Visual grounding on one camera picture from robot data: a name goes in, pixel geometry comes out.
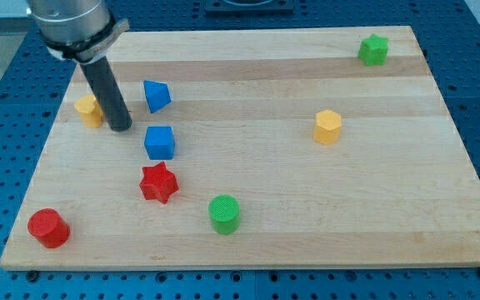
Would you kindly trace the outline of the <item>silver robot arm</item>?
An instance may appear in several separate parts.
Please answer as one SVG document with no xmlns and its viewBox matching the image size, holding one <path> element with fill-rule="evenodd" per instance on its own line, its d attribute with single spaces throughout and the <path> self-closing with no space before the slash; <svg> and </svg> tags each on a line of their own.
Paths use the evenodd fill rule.
<svg viewBox="0 0 480 300">
<path fill-rule="evenodd" d="M 105 58 L 130 28 L 127 19 L 114 17 L 104 0 L 27 0 L 27 15 L 55 58 L 80 64 Z"/>
</svg>

